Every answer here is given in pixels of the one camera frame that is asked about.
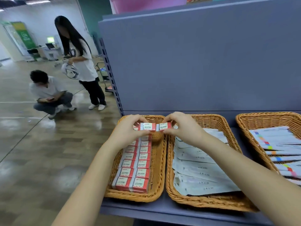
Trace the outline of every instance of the shoe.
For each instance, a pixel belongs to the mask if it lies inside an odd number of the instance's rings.
[[[98,110],[99,110],[99,111],[104,110],[105,107],[106,107],[105,105],[99,105],[99,106],[98,106]]]
[[[64,105],[64,110],[67,110],[67,109],[73,111],[74,109],[76,109],[76,107],[72,106],[72,107],[68,108],[67,106]]]
[[[91,110],[91,109],[94,109],[94,108],[96,108],[98,105],[93,105],[93,104],[91,104],[90,106],[89,106],[89,109]]]
[[[53,115],[49,115],[48,118],[52,120],[55,117],[55,115],[57,113],[59,113],[60,111],[61,111],[61,109],[59,107],[56,107],[55,108],[55,113]]]

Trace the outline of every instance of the green banner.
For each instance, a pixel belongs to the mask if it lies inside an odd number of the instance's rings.
[[[15,28],[27,49],[36,48],[36,44],[30,37],[23,22],[11,22],[11,25]]]

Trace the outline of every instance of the left hand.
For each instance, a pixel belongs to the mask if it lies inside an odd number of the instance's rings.
[[[133,125],[136,122],[145,122],[148,123],[147,119],[141,115],[129,115],[124,118],[114,129],[113,133],[106,141],[110,145],[110,148],[113,148],[116,151],[128,146],[135,139],[147,136],[151,132],[147,130],[135,131]]]
[[[69,65],[72,65],[72,64],[73,64],[73,57],[71,57],[71,58],[68,59],[68,64],[69,64]]]

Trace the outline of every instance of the man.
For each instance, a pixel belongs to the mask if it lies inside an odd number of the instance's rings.
[[[64,86],[52,76],[41,70],[34,70],[30,73],[33,83],[29,84],[30,92],[34,95],[37,103],[33,108],[49,114],[49,119],[53,119],[60,112],[59,105],[64,105],[65,109],[76,109],[71,105],[73,94],[68,92]]]

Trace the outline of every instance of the teal wall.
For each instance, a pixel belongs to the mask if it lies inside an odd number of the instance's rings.
[[[98,22],[103,15],[112,14],[109,0],[78,0],[90,34],[97,33],[101,37]]]

